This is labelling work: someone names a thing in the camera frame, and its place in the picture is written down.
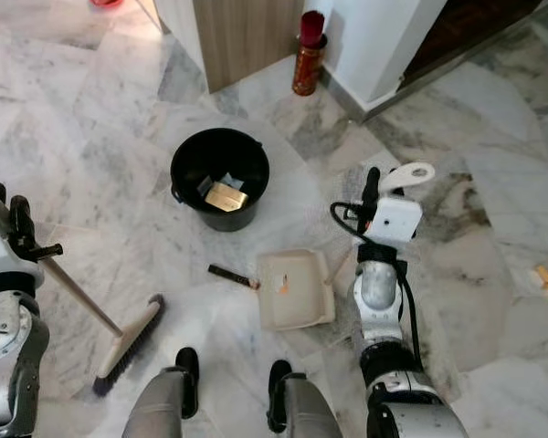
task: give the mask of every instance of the small stick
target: small stick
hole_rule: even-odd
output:
[[[221,276],[228,280],[235,281],[236,283],[239,283],[240,285],[247,286],[250,289],[254,289],[254,290],[259,289],[259,281],[251,280],[247,278],[246,276],[235,274],[231,271],[228,271],[227,269],[224,269],[223,267],[209,265],[209,268],[207,269],[207,271],[209,271],[211,274],[215,274],[216,276]]]

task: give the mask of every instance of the white pillar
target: white pillar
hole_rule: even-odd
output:
[[[446,2],[309,0],[306,7],[328,20],[325,67],[357,101],[370,103],[398,87]]]

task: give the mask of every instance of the wooden door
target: wooden door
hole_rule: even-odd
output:
[[[211,92],[296,53],[304,0],[194,0],[193,4]]]
[[[402,86],[531,14],[541,2],[542,0],[448,0],[408,65]]]

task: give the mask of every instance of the black bucket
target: black bucket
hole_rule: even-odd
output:
[[[248,196],[239,210],[224,212],[205,202],[199,191],[207,176],[220,181],[226,173],[243,181],[239,189]],[[215,128],[189,137],[174,153],[171,163],[172,192],[178,202],[195,209],[217,231],[237,231],[256,215],[258,199],[269,179],[268,157],[261,143],[238,130]]]

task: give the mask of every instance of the broom handle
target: broom handle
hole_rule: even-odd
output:
[[[0,228],[1,234],[7,233],[10,231],[10,220],[8,207],[0,200]],[[65,287],[70,294],[77,299],[85,308],[97,318],[101,324],[103,324],[106,329],[108,329],[113,336],[119,338],[123,335],[121,329],[116,326],[116,324],[101,310],[97,304],[86,294],[83,289],[73,281],[65,270],[58,265],[58,263],[51,259],[46,258],[38,262],[42,265],[50,275],[52,275],[63,287]]]
[[[123,331],[121,328],[116,326],[116,324],[106,315],[106,313],[98,307],[97,304],[91,299],[91,297],[86,294],[83,289],[75,283],[73,278],[71,278],[65,270],[58,265],[58,263],[52,258],[45,258],[38,262],[42,265],[46,271],[49,272],[64,288],[66,288],[69,293],[77,299],[95,318],[97,318],[101,324],[108,329],[113,336],[119,338],[123,336]]]

